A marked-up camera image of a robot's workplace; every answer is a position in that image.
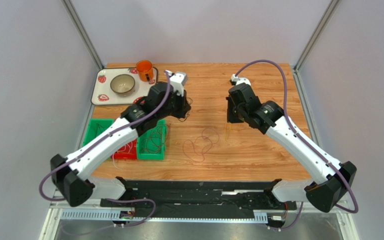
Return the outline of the left aluminium frame post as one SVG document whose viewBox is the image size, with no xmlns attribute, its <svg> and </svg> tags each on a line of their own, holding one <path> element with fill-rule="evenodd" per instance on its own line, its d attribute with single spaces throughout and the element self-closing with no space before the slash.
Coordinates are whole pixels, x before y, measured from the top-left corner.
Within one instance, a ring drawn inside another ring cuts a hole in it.
<svg viewBox="0 0 384 240">
<path fill-rule="evenodd" d="M 73 2 L 71 0 L 61 0 L 67 14 L 69 15 L 72 23 L 74 24 L 80 38 L 82 39 L 91 59 L 93 60 L 94 64 L 96 65 L 96 67 L 101 70 L 103 69 L 105 66 L 101 60 L 101 58 L 99 57 L 99 54 L 94 46 L 94 44 L 92 43 L 92 40 L 90 38 L 90 36 L 88 35 L 87 33 L 87 30 L 84 26 L 84 24 L 82 23 L 81 21 L 81 18 L 73 4 Z"/>
</svg>

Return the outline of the red plastic bin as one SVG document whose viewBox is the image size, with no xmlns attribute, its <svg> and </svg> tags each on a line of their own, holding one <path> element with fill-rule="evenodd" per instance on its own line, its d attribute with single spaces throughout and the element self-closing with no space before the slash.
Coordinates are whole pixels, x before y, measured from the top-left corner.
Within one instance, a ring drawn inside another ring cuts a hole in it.
<svg viewBox="0 0 384 240">
<path fill-rule="evenodd" d="M 115 160 L 137 160 L 137 140 L 124 145 L 111 156 Z"/>
</svg>

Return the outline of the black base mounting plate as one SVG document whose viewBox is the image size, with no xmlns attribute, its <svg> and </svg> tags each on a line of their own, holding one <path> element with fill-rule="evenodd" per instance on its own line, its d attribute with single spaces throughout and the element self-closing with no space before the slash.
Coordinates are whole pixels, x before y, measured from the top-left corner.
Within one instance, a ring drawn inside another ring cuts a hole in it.
<svg viewBox="0 0 384 240">
<path fill-rule="evenodd" d="M 265 190 L 269 181 L 186 181 L 124 180 L 123 203 L 102 199 L 101 207 L 127 207 L 136 217 L 156 210 L 153 217 L 168 218 L 251 218 L 255 210 L 294 211 L 295 202 L 281 203 L 270 199 Z"/>
</svg>

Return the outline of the left green plastic bin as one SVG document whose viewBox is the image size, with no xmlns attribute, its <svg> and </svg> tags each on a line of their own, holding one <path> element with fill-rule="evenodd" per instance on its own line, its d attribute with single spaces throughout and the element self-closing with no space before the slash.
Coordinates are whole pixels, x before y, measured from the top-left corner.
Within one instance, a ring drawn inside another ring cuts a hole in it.
<svg viewBox="0 0 384 240">
<path fill-rule="evenodd" d="M 86 146 L 104 131 L 106 131 L 113 123 L 114 119 L 110 118 L 92 118 L 90 119 L 87 130 L 85 133 L 84 140 L 82 142 L 82 146 Z"/>
</svg>

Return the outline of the right aluminium frame post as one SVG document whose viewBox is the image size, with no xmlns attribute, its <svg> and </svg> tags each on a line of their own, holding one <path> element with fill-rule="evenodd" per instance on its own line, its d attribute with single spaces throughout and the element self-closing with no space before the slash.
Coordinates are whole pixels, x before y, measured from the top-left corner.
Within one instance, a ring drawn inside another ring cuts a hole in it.
<svg viewBox="0 0 384 240">
<path fill-rule="evenodd" d="M 342 2 L 341 0 L 331 0 L 329 2 L 321 19 L 319 20 L 318 24 L 316 25 L 316 28 L 314 29 L 311 37 L 309 38 L 305 48 L 300 54 L 300 57 L 297 60 L 297 63 L 294 65 L 293 69 L 295 73 L 299 72 L 300 69 L 304 66 L 307 58 L 311 54 L 313 48 L 317 44 L 319 38 L 321 37 L 323 31 L 325 30 L 327 24 L 331 20 L 332 16 L 334 15 L 335 11 L 337 10 L 341 2 Z"/>
</svg>

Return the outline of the green plastic bin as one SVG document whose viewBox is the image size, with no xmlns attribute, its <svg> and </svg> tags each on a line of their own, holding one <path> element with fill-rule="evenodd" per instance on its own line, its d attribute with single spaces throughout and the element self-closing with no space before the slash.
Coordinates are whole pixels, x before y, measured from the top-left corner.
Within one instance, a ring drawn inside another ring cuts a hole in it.
<svg viewBox="0 0 384 240">
<path fill-rule="evenodd" d="M 82 142 L 82 146 L 86 146 L 104 131 L 106 131 L 113 123 L 114 119 L 110 118 L 92 118 L 90 119 L 87 130 L 85 133 L 84 140 Z"/>
<path fill-rule="evenodd" d="M 137 159 L 162 161 L 165 158 L 167 124 L 165 120 L 159 120 L 156 126 L 137 139 Z"/>
</svg>

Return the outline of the right green plastic bin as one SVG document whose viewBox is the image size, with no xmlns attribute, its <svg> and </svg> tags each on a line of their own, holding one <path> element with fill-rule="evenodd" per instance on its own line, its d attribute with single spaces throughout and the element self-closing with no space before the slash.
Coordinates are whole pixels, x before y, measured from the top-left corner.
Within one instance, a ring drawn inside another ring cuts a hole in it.
<svg viewBox="0 0 384 240">
<path fill-rule="evenodd" d="M 165 158 L 167 124 L 165 120 L 159 120 L 156 126 L 137 139 L 137 159 L 162 161 Z"/>
</svg>

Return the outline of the beige ceramic bowl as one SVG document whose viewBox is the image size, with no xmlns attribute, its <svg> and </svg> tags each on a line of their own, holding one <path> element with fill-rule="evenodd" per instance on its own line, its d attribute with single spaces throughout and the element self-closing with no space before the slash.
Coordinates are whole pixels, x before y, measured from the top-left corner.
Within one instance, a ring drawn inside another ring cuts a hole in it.
<svg viewBox="0 0 384 240">
<path fill-rule="evenodd" d="M 112 79 L 110 88 L 119 96 L 129 96 L 135 91 L 136 81 L 134 77 L 129 74 L 120 74 Z"/>
</svg>

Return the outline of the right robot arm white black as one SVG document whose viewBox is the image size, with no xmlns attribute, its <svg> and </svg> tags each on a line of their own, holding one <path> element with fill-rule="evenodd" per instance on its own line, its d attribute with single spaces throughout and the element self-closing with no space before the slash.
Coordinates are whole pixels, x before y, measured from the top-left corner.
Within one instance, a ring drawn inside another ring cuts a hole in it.
<svg viewBox="0 0 384 240">
<path fill-rule="evenodd" d="M 357 167 L 341 162 L 323 151 L 307 137 L 275 102 L 260 102 L 252 87 L 240 83 L 228 91 L 227 121 L 247 123 L 284 147 L 310 174 L 306 180 L 276 179 L 265 191 L 270 200 L 308 202 L 328 213 L 346 194 L 354 181 Z"/>
</svg>

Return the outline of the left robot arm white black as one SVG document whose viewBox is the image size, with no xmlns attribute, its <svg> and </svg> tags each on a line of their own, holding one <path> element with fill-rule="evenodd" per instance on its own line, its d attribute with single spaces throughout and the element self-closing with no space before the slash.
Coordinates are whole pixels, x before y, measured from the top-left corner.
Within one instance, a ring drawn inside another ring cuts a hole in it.
<svg viewBox="0 0 384 240">
<path fill-rule="evenodd" d="M 113 124 L 81 149 L 50 160 L 50 177 L 62 201 L 77 207 L 89 199 L 118 200 L 126 191 L 121 180 L 90 179 L 92 173 L 112 154 L 156 127 L 159 120 L 185 118 L 191 110 L 185 82 L 158 82 L 146 96 L 121 113 Z"/>
</svg>

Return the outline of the orange mug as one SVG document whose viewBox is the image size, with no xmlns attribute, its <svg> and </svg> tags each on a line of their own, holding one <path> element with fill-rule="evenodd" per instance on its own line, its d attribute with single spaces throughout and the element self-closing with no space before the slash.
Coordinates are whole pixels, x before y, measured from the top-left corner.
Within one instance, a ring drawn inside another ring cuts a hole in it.
<svg viewBox="0 0 384 240">
<path fill-rule="evenodd" d="M 150 82 L 154 77 L 153 65 L 149 60 L 141 60 L 136 64 L 137 74 L 143 82 Z"/>
</svg>

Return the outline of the strawberry pattern white tray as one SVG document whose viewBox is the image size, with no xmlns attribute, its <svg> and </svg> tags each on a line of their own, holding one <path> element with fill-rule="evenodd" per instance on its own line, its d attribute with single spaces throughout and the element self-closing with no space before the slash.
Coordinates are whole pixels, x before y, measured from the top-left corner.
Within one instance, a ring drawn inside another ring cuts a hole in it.
<svg viewBox="0 0 384 240">
<path fill-rule="evenodd" d="M 136 68 L 109 68 L 98 72 L 91 103 L 95 106 L 130 105 L 147 96 L 158 81 L 158 70 L 153 67 L 153 78 L 141 80 Z"/>
</svg>

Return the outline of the aluminium frame post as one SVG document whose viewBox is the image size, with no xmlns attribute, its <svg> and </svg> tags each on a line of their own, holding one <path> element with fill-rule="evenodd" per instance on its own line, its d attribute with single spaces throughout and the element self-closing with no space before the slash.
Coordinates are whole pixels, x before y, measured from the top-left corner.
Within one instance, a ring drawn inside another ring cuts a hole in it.
<svg viewBox="0 0 384 240">
<path fill-rule="evenodd" d="M 316 25 L 316 28 L 314 29 L 311 37 L 309 38 L 305 48 L 300 54 L 300 57 L 297 60 L 297 63 L 294 65 L 293 69 L 295 73 L 299 72 L 300 69 L 304 66 L 307 58 L 311 54 L 313 48 L 317 44 L 319 38 L 321 37 L 323 31 L 325 30 L 327 24 L 331 20 L 332 16 L 334 15 L 335 11 L 337 10 L 341 2 L 342 2 L 341 0 L 331 0 L 329 2 L 321 19 L 319 20 L 318 24 Z"/>
<path fill-rule="evenodd" d="M 73 4 L 73 2 L 71 0 L 61 0 L 67 14 L 69 15 L 72 23 L 74 24 L 80 38 L 82 39 L 91 59 L 93 60 L 94 64 L 96 65 L 96 67 L 101 70 L 103 69 L 105 66 L 101 60 L 101 58 L 99 57 L 99 54 L 94 46 L 94 44 L 92 43 L 92 40 L 90 38 L 90 36 L 88 35 L 87 33 L 87 30 L 84 26 L 84 24 L 82 23 L 81 21 L 81 18 Z"/>
</svg>

